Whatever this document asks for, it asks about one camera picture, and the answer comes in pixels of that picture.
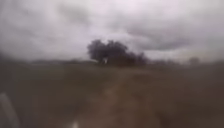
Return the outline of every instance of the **distant tree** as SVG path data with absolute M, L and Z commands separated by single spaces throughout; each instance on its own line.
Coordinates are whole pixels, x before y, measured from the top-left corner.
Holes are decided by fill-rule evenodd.
M 109 40 L 107 44 L 94 40 L 88 46 L 90 58 L 101 64 L 140 65 L 147 62 L 144 53 L 127 52 L 128 47 L 119 41 Z
M 200 63 L 200 59 L 197 57 L 192 57 L 189 59 L 189 64 L 191 65 L 198 65 Z
M 107 58 L 106 45 L 101 40 L 94 40 L 88 46 L 90 58 L 98 61 L 99 63 L 105 63 Z

